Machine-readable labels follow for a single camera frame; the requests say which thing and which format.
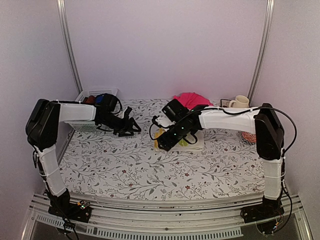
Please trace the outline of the pink towel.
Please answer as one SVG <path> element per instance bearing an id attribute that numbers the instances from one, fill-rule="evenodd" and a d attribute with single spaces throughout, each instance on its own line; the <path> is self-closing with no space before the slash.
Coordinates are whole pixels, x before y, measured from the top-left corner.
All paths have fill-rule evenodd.
<path id="1" fill-rule="evenodd" d="M 213 105 L 207 98 L 195 92 L 184 92 L 180 95 L 175 95 L 173 99 L 178 100 L 184 107 L 188 108 L 189 110 L 193 109 L 197 105 Z"/>

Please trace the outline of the right robot arm white sleeve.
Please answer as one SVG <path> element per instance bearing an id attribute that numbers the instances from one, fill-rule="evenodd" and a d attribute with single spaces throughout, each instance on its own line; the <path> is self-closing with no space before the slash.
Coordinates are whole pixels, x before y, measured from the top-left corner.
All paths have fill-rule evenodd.
<path id="1" fill-rule="evenodd" d="M 162 112 L 172 121 L 171 126 L 183 118 L 191 117 L 199 121 L 198 131 L 226 129 L 255 134 L 256 152 L 263 162 L 265 188 L 262 202 L 243 207 L 240 215 L 245 223 L 284 215 L 281 197 L 285 193 L 285 154 L 293 144 L 285 146 L 285 130 L 277 114 L 291 121 L 290 116 L 269 103 L 250 108 L 197 105 L 187 109 L 176 99 L 165 105 Z"/>

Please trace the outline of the green and cream patterned towel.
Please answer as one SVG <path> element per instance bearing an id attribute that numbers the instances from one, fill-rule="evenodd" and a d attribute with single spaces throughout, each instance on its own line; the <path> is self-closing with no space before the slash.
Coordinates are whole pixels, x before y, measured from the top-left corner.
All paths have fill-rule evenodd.
<path id="1" fill-rule="evenodd" d="M 156 131 L 153 134 L 153 137 L 157 138 L 161 134 L 163 134 L 165 130 L 163 128 L 160 128 L 158 131 Z M 187 141 L 194 144 L 189 144 L 185 139 L 181 139 L 174 147 L 170 149 L 169 152 L 172 151 L 182 151 L 182 152 L 201 152 L 205 149 L 205 141 L 204 141 L 204 133 L 202 131 L 198 131 L 195 133 L 195 137 L 197 138 L 197 141 L 195 142 L 195 138 L 188 133 L 186 136 Z M 163 151 L 162 149 L 158 148 L 157 141 L 154 141 L 154 150 L 155 151 Z"/>

